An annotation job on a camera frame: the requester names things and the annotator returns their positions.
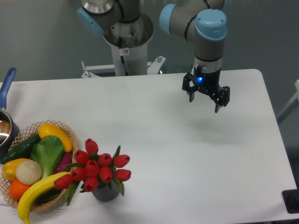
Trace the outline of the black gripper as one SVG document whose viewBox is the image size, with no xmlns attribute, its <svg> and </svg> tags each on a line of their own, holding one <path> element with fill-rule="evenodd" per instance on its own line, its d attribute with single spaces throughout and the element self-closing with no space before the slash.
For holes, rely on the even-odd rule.
<svg viewBox="0 0 299 224">
<path fill-rule="evenodd" d="M 201 65 L 194 68 L 193 75 L 187 73 L 183 77 L 182 90 L 188 94 L 189 102 L 194 100 L 194 93 L 200 91 L 209 93 L 211 100 L 215 102 L 215 113 L 217 113 L 221 107 L 227 106 L 230 101 L 230 87 L 220 87 L 220 73 L 221 69 L 211 73 L 205 73 Z"/>
</svg>

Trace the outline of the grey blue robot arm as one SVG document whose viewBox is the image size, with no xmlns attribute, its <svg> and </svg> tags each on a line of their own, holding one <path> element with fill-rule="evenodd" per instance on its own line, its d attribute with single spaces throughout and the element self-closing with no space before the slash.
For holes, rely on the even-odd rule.
<svg viewBox="0 0 299 224">
<path fill-rule="evenodd" d="M 188 0 L 166 5 L 159 15 L 160 28 L 194 45 L 193 71 L 183 78 L 189 99 L 195 92 L 208 95 L 215 110 L 230 101 L 230 88 L 219 85 L 227 35 L 225 0 Z M 84 0 L 77 15 L 94 35 L 111 46 L 117 76 L 148 74 L 147 45 L 154 32 L 152 20 L 140 10 L 138 0 Z"/>
</svg>

